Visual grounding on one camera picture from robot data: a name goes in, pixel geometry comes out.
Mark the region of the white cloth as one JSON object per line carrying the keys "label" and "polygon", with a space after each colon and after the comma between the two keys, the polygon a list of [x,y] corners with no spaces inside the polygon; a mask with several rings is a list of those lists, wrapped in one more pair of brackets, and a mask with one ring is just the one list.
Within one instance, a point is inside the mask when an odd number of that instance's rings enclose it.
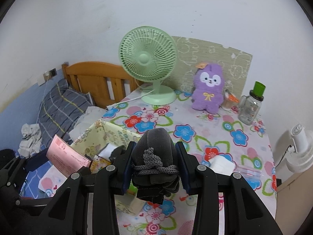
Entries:
{"label": "white cloth", "polygon": [[40,152],[42,135],[39,124],[24,124],[21,128],[22,140],[18,153],[23,158],[30,158]]}
{"label": "white cloth", "polygon": [[209,163],[210,168],[216,174],[223,174],[226,176],[230,176],[236,168],[235,163],[220,155],[216,155],[214,158],[211,158]]}

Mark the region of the pink tissue pack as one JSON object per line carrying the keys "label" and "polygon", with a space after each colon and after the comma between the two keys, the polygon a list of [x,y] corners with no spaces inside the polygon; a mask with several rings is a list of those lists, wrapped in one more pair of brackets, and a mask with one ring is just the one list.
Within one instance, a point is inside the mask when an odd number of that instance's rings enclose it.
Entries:
{"label": "pink tissue pack", "polygon": [[66,177],[91,164],[88,158],[73,150],[57,135],[52,139],[46,157]]}

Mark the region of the yellow cartoon storage box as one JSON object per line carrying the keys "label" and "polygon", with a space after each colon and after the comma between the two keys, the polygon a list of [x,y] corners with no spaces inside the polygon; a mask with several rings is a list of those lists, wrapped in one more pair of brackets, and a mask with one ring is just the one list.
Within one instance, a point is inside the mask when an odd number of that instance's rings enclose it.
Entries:
{"label": "yellow cartoon storage box", "polygon": [[[126,149],[131,141],[138,142],[141,138],[137,133],[102,119],[89,127],[87,123],[80,123],[69,132],[69,136],[73,140],[71,148],[92,160],[90,169],[93,174],[113,164],[109,158],[117,147]],[[138,215],[145,204],[136,195],[128,193],[116,196],[115,202],[118,210],[133,216]]]}

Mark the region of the purple plush toy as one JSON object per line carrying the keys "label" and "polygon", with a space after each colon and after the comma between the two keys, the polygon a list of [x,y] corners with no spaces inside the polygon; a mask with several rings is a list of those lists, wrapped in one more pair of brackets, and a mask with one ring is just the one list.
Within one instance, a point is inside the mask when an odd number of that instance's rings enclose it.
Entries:
{"label": "purple plush toy", "polygon": [[199,63],[194,75],[194,91],[192,93],[192,108],[216,114],[222,104],[224,77],[223,69],[218,64]]}

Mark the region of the cotton swab container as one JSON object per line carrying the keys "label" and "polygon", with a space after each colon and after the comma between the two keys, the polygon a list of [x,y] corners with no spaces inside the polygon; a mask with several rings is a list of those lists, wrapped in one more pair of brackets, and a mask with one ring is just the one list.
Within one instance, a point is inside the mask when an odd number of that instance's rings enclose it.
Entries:
{"label": "cotton swab container", "polygon": [[239,103],[239,99],[233,95],[228,89],[224,90],[224,101],[222,102],[221,108],[224,110],[230,110],[233,106]]}

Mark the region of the grey plaid pillow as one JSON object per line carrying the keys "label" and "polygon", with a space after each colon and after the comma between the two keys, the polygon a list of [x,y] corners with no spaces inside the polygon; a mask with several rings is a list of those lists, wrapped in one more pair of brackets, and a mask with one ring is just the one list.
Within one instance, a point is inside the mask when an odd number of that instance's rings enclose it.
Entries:
{"label": "grey plaid pillow", "polygon": [[76,91],[66,79],[58,81],[43,98],[39,111],[37,123],[41,131],[42,145],[48,148],[55,135],[67,143],[72,143],[69,132],[91,106],[93,98],[89,93]]}

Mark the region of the glass jar green lid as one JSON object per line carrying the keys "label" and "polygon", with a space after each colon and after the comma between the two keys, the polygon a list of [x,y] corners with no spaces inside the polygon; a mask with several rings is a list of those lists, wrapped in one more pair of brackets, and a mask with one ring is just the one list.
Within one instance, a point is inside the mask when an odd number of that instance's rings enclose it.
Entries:
{"label": "glass jar green lid", "polygon": [[238,118],[239,120],[246,124],[251,125],[256,118],[262,101],[264,100],[264,91],[266,86],[262,83],[256,81],[254,88],[250,90],[248,96],[242,96],[238,103]]}

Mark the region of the white crumpled cloth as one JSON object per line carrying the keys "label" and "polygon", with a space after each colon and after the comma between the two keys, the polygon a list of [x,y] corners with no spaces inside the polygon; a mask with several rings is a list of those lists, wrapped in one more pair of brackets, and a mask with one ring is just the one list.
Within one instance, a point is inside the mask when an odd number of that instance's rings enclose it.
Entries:
{"label": "white crumpled cloth", "polygon": [[30,158],[40,152],[42,135],[39,124],[24,124],[21,128],[22,140],[18,153],[23,158]]}

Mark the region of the green desk fan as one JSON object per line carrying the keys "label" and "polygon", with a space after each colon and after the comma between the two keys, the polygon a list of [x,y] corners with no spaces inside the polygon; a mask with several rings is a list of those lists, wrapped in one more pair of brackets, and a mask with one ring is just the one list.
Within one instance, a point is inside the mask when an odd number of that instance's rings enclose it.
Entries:
{"label": "green desk fan", "polygon": [[162,106],[175,101],[174,90],[162,84],[177,62],[176,44],[170,35],[155,27],[137,27],[122,38],[118,55],[132,78],[152,84],[141,93],[145,103]]}

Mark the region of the beige cartoon board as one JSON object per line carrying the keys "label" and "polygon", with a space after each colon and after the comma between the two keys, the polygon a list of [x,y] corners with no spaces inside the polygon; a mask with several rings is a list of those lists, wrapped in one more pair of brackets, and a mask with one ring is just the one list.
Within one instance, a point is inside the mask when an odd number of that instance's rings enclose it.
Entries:
{"label": "beige cartoon board", "polygon": [[163,81],[164,85],[183,92],[193,92],[196,65],[218,64],[222,67],[224,87],[235,96],[241,96],[253,56],[242,50],[218,43],[186,37],[173,37],[177,46],[174,70]]}

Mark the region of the white circulator fan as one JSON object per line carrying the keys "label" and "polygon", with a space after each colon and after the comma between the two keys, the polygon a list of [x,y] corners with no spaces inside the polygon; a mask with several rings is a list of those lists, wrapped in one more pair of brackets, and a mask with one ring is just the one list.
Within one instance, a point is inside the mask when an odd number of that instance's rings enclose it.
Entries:
{"label": "white circulator fan", "polygon": [[294,150],[286,153],[286,166],[294,174],[305,172],[312,167],[312,130],[297,124],[290,133]]}

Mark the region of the wall socket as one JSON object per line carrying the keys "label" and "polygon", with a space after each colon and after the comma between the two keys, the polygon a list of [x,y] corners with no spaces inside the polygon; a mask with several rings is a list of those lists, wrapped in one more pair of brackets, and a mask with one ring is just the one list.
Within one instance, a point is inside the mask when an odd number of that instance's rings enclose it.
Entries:
{"label": "wall socket", "polygon": [[57,70],[56,69],[52,69],[52,70],[46,71],[43,74],[43,78],[45,79],[45,82],[47,82],[50,79],[54,78],[56,75],[57,75]]}

